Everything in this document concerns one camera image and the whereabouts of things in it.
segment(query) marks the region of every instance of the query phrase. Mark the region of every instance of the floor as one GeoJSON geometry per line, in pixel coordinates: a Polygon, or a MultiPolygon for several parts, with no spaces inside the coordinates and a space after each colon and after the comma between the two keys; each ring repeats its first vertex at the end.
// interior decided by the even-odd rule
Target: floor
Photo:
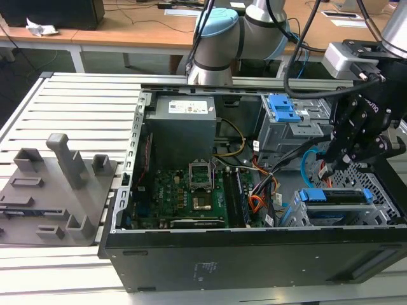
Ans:
{"type": "MultiPolygon", "coordinates": [[[[42,71],[75,72],[71,55],[67,51],[54,50],[13,50],[15,62],[8,63],[0,60],[0,128],[7,121],[14,109],[24,98],[42,71]],[[24,55],[29,59],[37,71],[29,65],[24,55]]],[[[118,73],[118,74],[169,74],[168,55],[140,55],[130,54],[130,63],[123,65],[121,53],[85,52],[86,69],[89,73],[118,73]]],[[[301,69],[302,63],[293,67],[293,77],[301,69]]],[[[185,58],[178,68],[178,74],[183,73],[185,58]]],[[[241,76],[275,77],[279,63],[271,62],[265,65],[257,60],[246,60],[241,65],[241,76]]],[[[329,78],[329,74],[321,64],[308,63],[302,78],[329,78]]]]}

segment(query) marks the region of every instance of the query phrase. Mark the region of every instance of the white label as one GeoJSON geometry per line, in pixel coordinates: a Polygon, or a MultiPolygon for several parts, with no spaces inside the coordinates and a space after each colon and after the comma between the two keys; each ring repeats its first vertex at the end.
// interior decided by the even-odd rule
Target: white label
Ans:
{"type": "Polygon", "coordinates": [[[241,2],[231,2],[230,6],[232,8],[245,8],[246,6],[244,5],[244,3],[241,2]]]}
{"type": "Polygon", "coordinates": [[[265,221],[270,225],[270,227],[274,226],[274,219],[272,219],[268,214],[266,214],[265,221]]]}
{"type": "Polygon", "coordinates": [[[259,141],[253,141],[253,150],[254,151],[259,151],[260,150],[260,142],[259,141]]]}
{"type": "Polygon", "coordinates": [[[364,21],[331,20],[337,27],[368,27],[364,21]]]}
{"type": "Polygon", "coordinates": [[[276,205],[282,205],[282,195],[280,193],[275,193],[275,202],[276,205]]]}
{"type": "Polygon", "coordinates": [[[206,100],[172,100],[169,103],[169,113],[208,114],[206,100]]]}
{"type": "Polygon", "coordinates": [[[165,10],[164,15],[168,16],[182,16],[182,17],[197,17],[201,14],[200,11],[192,11],[192,10],[165,10]]]}
{"type": "Polygon", "coordinates": [[[299,116],[309,116],[309,113],[306,110],[295,110],[295,113],[299,116]]]}

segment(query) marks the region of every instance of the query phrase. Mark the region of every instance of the gray holder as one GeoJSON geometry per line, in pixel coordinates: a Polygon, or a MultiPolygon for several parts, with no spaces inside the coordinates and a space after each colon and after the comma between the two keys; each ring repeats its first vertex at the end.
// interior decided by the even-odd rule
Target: gray holder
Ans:
{"type": "Polygon", "coordinates": [[[117,162],[97,154],[82,159],[68,137],[46,145],[56,158],[21,149],[18,169],[0,192],[0,243],[86,246],[95,239],[117,162]]]}

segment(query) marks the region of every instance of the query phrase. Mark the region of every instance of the yellow cable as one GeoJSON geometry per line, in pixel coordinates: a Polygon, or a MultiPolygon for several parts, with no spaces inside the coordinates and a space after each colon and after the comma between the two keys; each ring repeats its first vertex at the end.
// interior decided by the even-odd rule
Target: yellow cable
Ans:
{"type": "Polygon", "coordinates": [[[214,156],[215,157],[233,157],[233,156],[236,156],[237,154],[239,154],[241,151],[243,151],[243,149],[244,149],[244,144],[245,144],[245,138],[244,138],[244,136],[243,136],[243,133],[239,130],[239,128],[237,128],[236,127],[236,125],[235,124],[233,124],[231,121],[229,121],[228,119],[224,119],[224,118],[221,118],[223,121],[226,121],[226,122],[228,122],[229,124],[231,124],[231,126],[233,126],[235,129],[236,129],[236,131],[237,132],[239,132],[239,135],[240,135],[240,137],[242,138],[242,145],[240,146],[240,149],[238,149],[237,151],[235,151],[235,152],[228,152],[228,153],[225,153],[225,154],[214,154],[214,156]]]}

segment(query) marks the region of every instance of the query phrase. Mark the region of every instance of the slotted metal table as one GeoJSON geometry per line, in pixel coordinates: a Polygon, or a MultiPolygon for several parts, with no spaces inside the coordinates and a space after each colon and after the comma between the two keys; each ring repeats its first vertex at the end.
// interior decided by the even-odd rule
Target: slotted metal table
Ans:
{"type": "MultiPolygon", "coordinates": [[[[104,153],[119,162],[109,193],[112,197],[120,183],[141,83],[183,85],[185,78],[69,73],[39,78],[0,131],[0,189],[16,169],[13,158],[20,148],[33,147],[43,156],[52,156],[45,140],[59,132],[68,135],[69,147],[79,149],[83,158],[104,153]]],[[[276,79],[236,78],[234,83],[282,88],[282,81],[276,79]]],[[[292,86],[326,90],[350,83],[301,79],[292,86]]],[[[406,156],[392,162],[402,178],[407,176],[406,156]]],[[[407,259],[360,285],[128,294],[110,261],[97,257],[105,219],[106,209],[91,247],[0,245],[0,304],[407,303],[407,259]]]]}

